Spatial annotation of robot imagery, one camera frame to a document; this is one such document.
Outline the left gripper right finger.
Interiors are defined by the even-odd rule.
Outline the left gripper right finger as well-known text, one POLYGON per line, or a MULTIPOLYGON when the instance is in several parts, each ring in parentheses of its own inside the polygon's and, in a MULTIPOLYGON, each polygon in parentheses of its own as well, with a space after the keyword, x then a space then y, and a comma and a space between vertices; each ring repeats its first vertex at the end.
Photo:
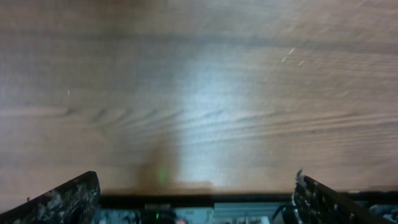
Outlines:
POLYGON ((395 223, 394 191, 337 192, 302 170, 296 175, 292 205, 298 223, 395 223))

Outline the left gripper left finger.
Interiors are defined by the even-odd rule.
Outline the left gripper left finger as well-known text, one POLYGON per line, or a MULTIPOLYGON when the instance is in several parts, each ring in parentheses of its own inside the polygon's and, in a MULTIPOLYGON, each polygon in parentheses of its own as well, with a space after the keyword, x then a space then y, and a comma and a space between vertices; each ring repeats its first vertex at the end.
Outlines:
POLYGON ((1 214, 1 223, 91 223, 100 199, 97 173, 85 172, 1 214))

